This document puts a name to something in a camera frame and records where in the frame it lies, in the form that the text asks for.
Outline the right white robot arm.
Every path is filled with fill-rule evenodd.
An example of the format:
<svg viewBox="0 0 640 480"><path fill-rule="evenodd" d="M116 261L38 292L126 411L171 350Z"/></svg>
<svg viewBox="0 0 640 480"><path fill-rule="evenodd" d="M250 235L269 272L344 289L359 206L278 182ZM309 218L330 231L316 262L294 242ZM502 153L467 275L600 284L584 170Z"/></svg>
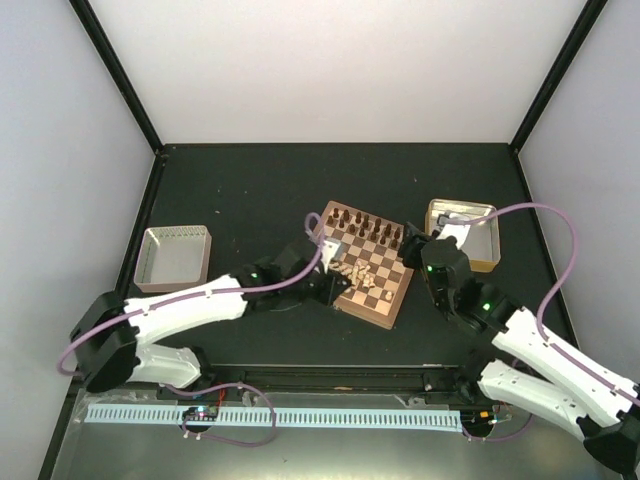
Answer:
<svg viewBox="0 0 640 480"><path fill-rule="evenodd" d="M454 236L403 229L399 256L419 271L435 308L482 349L454 379L457 396L524 409L582 442L625 477L639 466L639 385L599 365L537 321L499 288L475 278Z"/></svg>

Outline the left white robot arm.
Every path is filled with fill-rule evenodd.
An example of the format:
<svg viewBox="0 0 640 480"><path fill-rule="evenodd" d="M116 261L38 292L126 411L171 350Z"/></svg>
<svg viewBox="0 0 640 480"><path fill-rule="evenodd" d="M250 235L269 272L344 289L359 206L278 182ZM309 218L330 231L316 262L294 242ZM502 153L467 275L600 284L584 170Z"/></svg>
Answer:
<svg viewBox="0 0 640 480"><path fill-rule="evenodd" d="M107 292L72 330L61 357L75 357L72 373L92 393L143 382L205 398L213 391L215 376L203 355L195 347L163 346L161 340L306 300L332 305L351 285L330 267L341 249L337 240L301 240L275 258L245 264L201 286L129 300Z"/></svg>

